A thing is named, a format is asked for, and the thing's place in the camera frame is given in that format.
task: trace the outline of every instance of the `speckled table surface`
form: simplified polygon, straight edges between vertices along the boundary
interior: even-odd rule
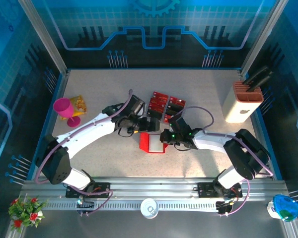
[[[128,90],[148,102],[153,91],[186,100],[187,106],[202,106],[215,117],[209,131],[236,132],[241,128],[254,134],[250,119],[245,123],[226,123],[221,104],[234,81],[236,70],[198,69],[131,69],[72,70],[64,97],[83,95],[87,114],[81,124],[97,116],[106,106],[125,102]],[[191,128],[210,123],[210,116],[199,110],[188,110],[184,118]],[[57,119],[53,136],[72,129]],[[227,155],[209,150],[179,152],[169,146],[165,154],[148,154],[139,149],[139,134],[123,138],[112,133],[79,151],[71,165],[90,175],[111,177],[215,177],[231,163]]]

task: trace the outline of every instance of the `knife block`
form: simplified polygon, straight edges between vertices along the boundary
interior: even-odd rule
[[[222,106],[223,116],[228,123],[242,123],[261,105],[264,97],[260,88],[247,92],[249,86],[241,81],[234,82]]]

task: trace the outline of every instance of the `snack bag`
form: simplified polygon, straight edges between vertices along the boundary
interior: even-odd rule
[[[74,106],[74,114],[73,117],[83,115],[87,113],[87,107],[82,95],[79,95],[74,98],[70,98],[72,105]]]

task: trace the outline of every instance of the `gear graphic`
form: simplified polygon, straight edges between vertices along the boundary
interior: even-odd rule
[[[12,24],[19,17],[19,11],[17,0],[0,0],[0,13],[8,23]]]
[[[169,10],[175,9],[175,5],[180,3],[180,0],[130,0],[130,3],[140,14],[156,17],[164,13],[169,14]]]

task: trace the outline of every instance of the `glass panel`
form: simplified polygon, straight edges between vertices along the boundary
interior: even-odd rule
[[[9,204],[28,171],[11,157],[32,160],[58,77],[19,3],[0,2],[0,237],[10,221]]]
[[[291,0],[250,69],[267,65],[260,108],[275,156],[290,191],[298,190],[298,0]]]
[[[241,67],[275,0],[34,0],[69,68]]]

